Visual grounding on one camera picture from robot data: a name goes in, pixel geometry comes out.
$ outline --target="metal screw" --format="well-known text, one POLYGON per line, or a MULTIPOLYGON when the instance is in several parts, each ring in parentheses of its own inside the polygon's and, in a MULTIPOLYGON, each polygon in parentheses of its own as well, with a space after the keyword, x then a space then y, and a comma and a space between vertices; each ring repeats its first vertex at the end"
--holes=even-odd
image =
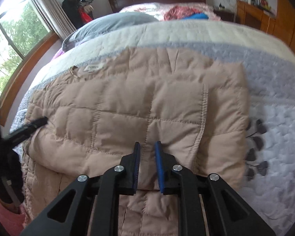
POLYGON ((175 171, 181 171, 183 169, 183 167, 181 165, 174 165, 173 166, 173 170, 175 171))
POLYGON ((217 181, 217 180, 219 180, 219 175, 218 174, 211 174, 210 179, 213 181, 217 181))
POLYGON ((118 165, 118 166, 115 167, 116 172, 122 172, 123 170, 124 170, 124 167, 121 166, 121 165, 118 165))
POLYGON ((78 181, 79 182, 85 182, 87 180, 87 176, 86 175, 81 175, 78 177, 78 181))

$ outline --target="dark wooden nightstand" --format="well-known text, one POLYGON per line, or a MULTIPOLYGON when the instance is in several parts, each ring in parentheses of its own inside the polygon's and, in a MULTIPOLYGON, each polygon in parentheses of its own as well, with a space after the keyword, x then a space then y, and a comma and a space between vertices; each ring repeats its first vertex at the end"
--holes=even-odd
POLYGON ((213 11, 217 16, 221 17, 223 21, 234 22, 235 13, 229 10, 214 9, 213 11))

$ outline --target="green foliage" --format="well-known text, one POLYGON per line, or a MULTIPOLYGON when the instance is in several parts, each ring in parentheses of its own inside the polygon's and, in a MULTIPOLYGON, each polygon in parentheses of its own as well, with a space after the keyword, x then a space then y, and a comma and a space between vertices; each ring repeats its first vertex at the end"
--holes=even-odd
MULTIPOLYGON (((19 20, 0 21, 0 23, 23 55, 26 55, 34 48, 48 33, 29 2, 25 5, 19 20)), ((0 32, 0 56, 4 60, 3 63, 0 63, 0 95, 11 75, 22 61, 10 46, 7 46, 2 51, 4 39, 5 37, 0 32)))

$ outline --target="hand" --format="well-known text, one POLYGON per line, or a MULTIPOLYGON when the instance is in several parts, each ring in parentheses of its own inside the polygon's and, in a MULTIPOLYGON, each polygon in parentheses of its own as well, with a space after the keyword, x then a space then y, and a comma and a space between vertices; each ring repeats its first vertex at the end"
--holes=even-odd
POLYGON ((0 200, 4 203, 11 204, 13 201, 2 181, 5 178, 8 180, 8 184, 11 183, 13 192, 20 203, 22 203, 24 201, 24 195, 22 192, 23 177, 21 163, 18 154, 12 150, 6 155, 0 155, 0 200))

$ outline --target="beige quilted jacket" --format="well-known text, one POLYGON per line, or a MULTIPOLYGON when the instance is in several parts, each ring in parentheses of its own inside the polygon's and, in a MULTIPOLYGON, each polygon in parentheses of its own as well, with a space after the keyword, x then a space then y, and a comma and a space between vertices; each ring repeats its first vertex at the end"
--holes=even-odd
POLYGON ((194 173, 218 173, 237 188, 248 99, 240 63, 188 49, 130 48, 71 68, 36 91, 28 107, 27 121, 49 117, 24 144, 29 218, 80 174, 118 165, 139 141, 139 190, 120 197, 119 235, 178 235, 177 201, 157 191, 154 143, 194 173))

